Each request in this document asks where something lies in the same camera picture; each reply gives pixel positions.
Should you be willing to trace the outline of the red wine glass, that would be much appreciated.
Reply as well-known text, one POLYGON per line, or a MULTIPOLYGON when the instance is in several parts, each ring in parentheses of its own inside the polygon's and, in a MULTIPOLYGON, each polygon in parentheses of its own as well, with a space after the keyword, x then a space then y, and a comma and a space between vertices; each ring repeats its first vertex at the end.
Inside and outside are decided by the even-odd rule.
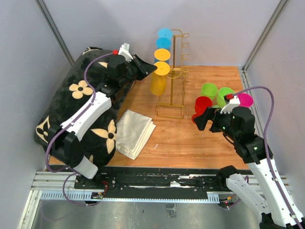
POLYGON ((212 100, 209 97, 206 96, 200 96, 195 100, 195 104, 194 104, 194 109, 195 109, 195 114, 192 116, 192 122, 194 122, 194 119, 196 117, 199 117, 200 115, 202 115, 205 110, 207 109, 207 107, 210 107, 213 105, 212 100))

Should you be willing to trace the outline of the green wine glass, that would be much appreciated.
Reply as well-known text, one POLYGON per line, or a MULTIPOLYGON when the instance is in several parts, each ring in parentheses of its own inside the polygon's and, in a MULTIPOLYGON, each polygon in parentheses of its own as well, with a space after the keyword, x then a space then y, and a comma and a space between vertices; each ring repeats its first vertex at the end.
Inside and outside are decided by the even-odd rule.
POLYGON ((213 100, 218 93, 218 88, 213 83, 205 83, 201 88, 201 96, 205 96, 213 100))
POLYGON ((233 94, 234 90, 229 87, 222 87, 219 89, 216 97, 216 105, 214 107, 223 108, 226 105, 224 96, 227 94, 233 94))

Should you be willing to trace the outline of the magenta wine glass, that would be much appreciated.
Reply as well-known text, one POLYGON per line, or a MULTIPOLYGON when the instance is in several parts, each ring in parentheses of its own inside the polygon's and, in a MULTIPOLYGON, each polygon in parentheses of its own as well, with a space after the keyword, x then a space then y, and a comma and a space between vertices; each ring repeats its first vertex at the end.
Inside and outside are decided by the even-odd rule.
POLYGON ((239 106, 241 106, 241 107, 250 108, 254 103, 254 100, 253 100, 252 96, 250 96, 246 93, 238 94, 237 97, 239 98, 239 101, 240 101, 239 106))

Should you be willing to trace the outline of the yellow wine glass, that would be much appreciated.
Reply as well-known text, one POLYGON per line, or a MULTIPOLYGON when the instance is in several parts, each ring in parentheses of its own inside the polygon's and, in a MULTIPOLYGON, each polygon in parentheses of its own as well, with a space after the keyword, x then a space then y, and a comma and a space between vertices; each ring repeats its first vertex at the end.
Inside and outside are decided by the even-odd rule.
POLYGON ((169 64, 170 57, 171 57, 171 53, 167 49, 160 48, 154 52, 154 58, 155 58, 154 62, 155 63, 165 62, 165 63, 169 64))
POLYGON ((170 72, 170 66, 166 62, 156 62, 154 64, 157 69, 152 74, 151 93, 157 96, 161 96, 166 88, 166 76, 170 72))

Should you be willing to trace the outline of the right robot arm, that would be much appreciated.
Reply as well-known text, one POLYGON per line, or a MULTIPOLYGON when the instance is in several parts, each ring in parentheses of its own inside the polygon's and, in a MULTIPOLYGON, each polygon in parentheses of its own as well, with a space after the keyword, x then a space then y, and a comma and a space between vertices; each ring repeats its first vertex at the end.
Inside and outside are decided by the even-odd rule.
POLYGON ((235 107, 229 114, 219 108, 208 107, 202 115, 193 119, 200 131, 212 121, 210 131, 221 132, 243 162, 255 176, 262 194, 258 194, 234 166, 221 168, 216 186, 233 191, 257 216, 261 229, 303 229, 305 217, 292 201, 282 179, 276 171, 271 152, 266 152, 264 139, 255 134, 255 117, 246 107, 235 107))

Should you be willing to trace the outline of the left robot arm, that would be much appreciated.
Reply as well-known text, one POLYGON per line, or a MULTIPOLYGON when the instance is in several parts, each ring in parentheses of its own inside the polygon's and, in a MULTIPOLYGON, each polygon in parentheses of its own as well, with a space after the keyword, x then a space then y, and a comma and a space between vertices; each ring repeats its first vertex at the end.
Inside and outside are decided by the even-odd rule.
POLYGON ((102 184, 100 167, 115 151, 119 108, 133 82, 155 72, 137 55, 94 50, 81 55, 56 92, 41 123, 45 157, 84 177, 93 189, 102 184))

